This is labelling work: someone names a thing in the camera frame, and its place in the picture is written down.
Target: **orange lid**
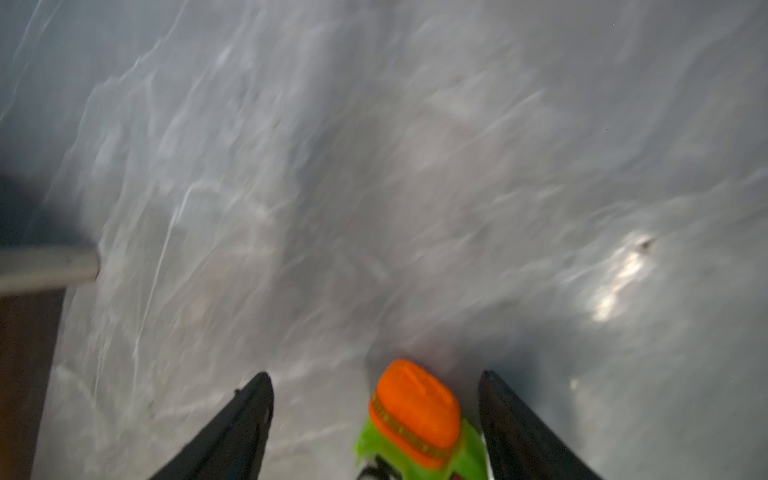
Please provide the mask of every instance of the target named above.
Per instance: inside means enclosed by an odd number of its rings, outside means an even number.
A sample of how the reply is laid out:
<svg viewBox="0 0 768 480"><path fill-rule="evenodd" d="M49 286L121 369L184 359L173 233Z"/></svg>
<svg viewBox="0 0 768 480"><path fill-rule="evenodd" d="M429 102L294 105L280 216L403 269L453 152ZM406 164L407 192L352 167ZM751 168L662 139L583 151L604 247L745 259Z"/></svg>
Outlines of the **orange lid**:
<svg viewBox="0 0 768 480"><path fill-rule="evenodd" d="M407 360L395 360L387 367L368 411L373 425L390 442L426 468L439 468L448 461L461 428L456 397Z"/></svg>

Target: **wooden floor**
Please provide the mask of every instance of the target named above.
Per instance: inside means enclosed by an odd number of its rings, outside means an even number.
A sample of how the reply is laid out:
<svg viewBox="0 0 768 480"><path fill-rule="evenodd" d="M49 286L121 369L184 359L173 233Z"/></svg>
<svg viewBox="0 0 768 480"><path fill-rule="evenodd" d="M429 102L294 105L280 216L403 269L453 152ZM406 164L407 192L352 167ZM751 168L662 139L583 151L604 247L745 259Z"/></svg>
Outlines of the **wooden floor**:
<svg viewBox="0 0 768 480"><path fill-rule="evenodd" d="M0 298L0 478L29 478L64 290Z"/></svg>

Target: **green object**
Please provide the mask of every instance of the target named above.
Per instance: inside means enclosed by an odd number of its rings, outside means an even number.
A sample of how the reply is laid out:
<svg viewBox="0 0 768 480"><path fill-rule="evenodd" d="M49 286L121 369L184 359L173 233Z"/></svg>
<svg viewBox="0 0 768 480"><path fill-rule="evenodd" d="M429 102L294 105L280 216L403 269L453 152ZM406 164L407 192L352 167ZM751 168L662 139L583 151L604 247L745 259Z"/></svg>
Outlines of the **green object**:
<svg viewBox="0 0 768 480"><path fill-rule="evenodd" d="M453 455L445 466L436 470L424 468L411 460L382 435L370 419L366 421L357 438L355 453L362 462L381 457L400 473L402 480L488 480L485 444L477 430L466 419L462 419Z"/></svg>

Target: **gray marble surface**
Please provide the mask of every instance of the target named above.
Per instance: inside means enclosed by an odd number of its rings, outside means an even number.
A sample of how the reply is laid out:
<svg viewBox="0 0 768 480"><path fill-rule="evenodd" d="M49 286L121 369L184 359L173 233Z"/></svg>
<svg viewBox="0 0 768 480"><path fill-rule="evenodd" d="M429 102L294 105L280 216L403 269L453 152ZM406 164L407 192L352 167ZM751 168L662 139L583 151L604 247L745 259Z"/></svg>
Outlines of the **gray marble surface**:
<svg viewBox="0 0 768 480"><path fill-rule="evenodd" d="M146 478L260 370L261 478L352 478L396 356L473 419L497 369L606 479L767 477L766 25L752 0L3 0L2 170L102 255L34 478Z"/></svg>

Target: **patterned stripe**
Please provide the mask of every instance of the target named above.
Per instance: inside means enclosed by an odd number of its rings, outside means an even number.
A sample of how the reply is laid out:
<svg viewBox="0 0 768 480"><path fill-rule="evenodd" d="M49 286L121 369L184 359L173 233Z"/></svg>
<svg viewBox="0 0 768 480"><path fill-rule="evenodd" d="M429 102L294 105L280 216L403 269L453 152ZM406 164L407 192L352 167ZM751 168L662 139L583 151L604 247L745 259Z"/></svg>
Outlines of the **patterned stripe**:
<svg viewBox="0 0 768 480"><path fill-rule="evenodd" d="M393 432L397 433L401 439L408 442L414 449L428 457L437 458L439 460L445 460L451 457L451 449L439 449L430 445L429 443L426 443L424 440L419 438L418 435L408 430L408 428L398 419L390 415L382 405L381 401L379 401L379 397L376 395L376 392L374 392L371 396L371 406L381 421L384 422L384 425L387 425Z"/></svg>

